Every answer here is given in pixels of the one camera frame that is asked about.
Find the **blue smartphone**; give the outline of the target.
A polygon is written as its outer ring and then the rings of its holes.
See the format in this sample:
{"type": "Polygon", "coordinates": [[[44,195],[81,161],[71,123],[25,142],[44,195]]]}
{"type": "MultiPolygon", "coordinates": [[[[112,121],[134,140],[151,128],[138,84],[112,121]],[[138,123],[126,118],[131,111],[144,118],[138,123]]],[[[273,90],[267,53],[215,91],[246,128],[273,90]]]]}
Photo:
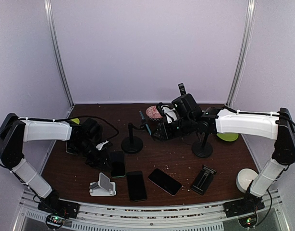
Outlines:
{"type": "Polygon", "coordinates": [[[144,184],[142,171],[126,173],[129,199],[131,202],[144,201],[147,199],[147,192],[144,184]]]}

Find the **pink smartphone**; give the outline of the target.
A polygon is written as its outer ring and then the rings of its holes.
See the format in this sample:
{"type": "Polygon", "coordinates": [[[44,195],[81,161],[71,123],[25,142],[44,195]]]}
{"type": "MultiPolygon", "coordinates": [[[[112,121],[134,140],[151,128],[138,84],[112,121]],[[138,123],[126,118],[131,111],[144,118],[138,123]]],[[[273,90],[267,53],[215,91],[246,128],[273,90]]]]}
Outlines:
{"type": "Polygon", "coordinates": [[[182,187],[180,182],[158,168],[149,174],[148,179],[172,196],[175,196],[182,187]]]}

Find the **black folding phone stand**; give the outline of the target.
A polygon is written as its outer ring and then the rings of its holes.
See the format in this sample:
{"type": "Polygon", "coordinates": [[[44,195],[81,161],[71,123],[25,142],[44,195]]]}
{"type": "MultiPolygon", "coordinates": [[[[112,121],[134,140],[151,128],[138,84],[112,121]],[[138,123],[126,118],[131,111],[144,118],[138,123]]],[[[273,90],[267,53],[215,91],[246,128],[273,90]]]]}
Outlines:
{"type": "Polygon", "coordinates": [[[216,173],[216,170],[206,165],[202,165],[202,169],[193,181],[193,183],[191,184],[190,189],[200,195],[204,195],[208,187],[210,186],[211,182],[213,181],[216,173]]]}

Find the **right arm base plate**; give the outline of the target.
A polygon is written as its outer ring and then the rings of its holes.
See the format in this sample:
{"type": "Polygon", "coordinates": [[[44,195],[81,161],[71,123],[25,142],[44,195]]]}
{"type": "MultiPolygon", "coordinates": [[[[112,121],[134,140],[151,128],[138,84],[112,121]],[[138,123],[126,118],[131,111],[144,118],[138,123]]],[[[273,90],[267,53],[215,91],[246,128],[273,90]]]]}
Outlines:
{"type": "Polygon", "coordinates": [[[254,213],[257,210],[265,208],[263,202],[246,201],[245,199],[226,202],[223,204],[224,212],[227,218],[240,216],[248,213],[254,213]]]}

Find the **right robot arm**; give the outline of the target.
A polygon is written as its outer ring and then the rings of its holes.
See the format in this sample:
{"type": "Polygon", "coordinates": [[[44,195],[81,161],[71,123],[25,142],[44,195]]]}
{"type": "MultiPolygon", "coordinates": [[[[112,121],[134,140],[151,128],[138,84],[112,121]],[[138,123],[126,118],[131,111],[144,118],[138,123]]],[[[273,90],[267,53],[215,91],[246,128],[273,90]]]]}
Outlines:
{"type": "Polygon", "coordinates": [[[295,123],[286,108],[269,113],[236,111],[227,106],[202,111],[190,93],[182,93],[172,101],[172,105],[157,104],[163,122],[152,131],[152,138],[167,141],[198,132],[205,136],[239,133],[275,141],[271,158],[252,181],[249,195],[240,202],[243,212],[251,212],[258,205],[258,198],[265,194],[287,166],[295,162],[295,123]]]}

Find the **black stand with pink phone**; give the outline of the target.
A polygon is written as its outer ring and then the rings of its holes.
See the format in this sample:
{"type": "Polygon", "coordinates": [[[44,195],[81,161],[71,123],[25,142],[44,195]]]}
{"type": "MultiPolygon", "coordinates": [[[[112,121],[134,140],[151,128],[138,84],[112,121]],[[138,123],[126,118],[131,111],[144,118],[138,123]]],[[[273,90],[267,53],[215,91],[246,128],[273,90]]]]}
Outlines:
{"type": "Polygon", "coordinates": [[[186,95],[186,90],[185,90],[185,86],[183,83],[178,84],[178,88],[179,88],[181,96],[186,95]]]}

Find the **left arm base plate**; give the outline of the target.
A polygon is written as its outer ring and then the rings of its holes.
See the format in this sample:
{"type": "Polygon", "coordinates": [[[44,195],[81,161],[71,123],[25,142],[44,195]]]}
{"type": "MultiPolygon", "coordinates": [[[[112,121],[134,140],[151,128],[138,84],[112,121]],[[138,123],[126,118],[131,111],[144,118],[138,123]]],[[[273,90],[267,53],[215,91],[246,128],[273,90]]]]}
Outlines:
{"type": "Polygon", "coordinates": [[[56,207],[56,209],[52,209],[42,202],[38,204],[37,208],[38,210],[41,210],[50,214],[57,214],[60,217],[77,218],[80,205],[74,202],[59,200],[58,206],[56,207]]]}

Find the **grey smartphone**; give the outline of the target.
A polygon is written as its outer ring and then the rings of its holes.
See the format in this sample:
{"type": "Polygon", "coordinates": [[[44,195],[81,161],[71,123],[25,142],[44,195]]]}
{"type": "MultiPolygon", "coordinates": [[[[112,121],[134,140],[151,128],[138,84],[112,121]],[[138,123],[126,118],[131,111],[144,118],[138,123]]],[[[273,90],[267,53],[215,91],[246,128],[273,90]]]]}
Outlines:
{"type": "Polygon", "coordinates": [[[125,177],[126,169],[125,169],[125,156],[123,151],[115,151],[110,153],[110,161],[111,161],[111,177],[112,178],[120,178],[125,177]]]}

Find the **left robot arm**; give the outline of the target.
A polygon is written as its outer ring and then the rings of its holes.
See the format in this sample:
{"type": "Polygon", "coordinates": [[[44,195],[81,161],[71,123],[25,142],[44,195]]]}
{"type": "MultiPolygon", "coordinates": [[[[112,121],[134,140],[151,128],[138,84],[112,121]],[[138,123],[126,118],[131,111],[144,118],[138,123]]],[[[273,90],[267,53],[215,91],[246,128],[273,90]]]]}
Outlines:
{"type": "Polygon", "coordinates": [[[94,169],[110,172],[112,165],[105,149],[111,138],[103,138],[100,122],[119,134],[113,124],[99,116],[45,119],[9,113],[0,126],[0,166],[26,185],[51,213],[58,214],[63,209],[58,191],[41,176],[29,158],[36,152],[34,160],[40,159],[45,148],[37,148],[38,144],[64,141],[68,153],[83,156],[85,164],[94,169]]]}

